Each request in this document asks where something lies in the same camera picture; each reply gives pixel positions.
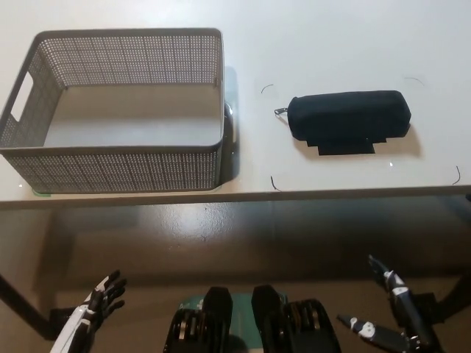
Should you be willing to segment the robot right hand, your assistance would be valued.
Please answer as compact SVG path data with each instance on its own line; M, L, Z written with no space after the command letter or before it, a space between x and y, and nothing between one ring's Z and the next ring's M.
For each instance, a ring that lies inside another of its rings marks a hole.
M368 256L368 262L376 283L386 291L394 319L403 331L396 332L347 314L338 314L337 320L363 342L385 352L442 352L432 324L421 314L407 284L376 257Z

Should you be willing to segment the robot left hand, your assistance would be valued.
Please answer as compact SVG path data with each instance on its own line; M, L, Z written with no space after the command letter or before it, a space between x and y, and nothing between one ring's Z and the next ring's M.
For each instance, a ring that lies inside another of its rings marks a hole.
M90 352L104 321L124 306L124 300L116 300L124 294L126 284L119 270L99 282L82 304L73 309L50 352Z

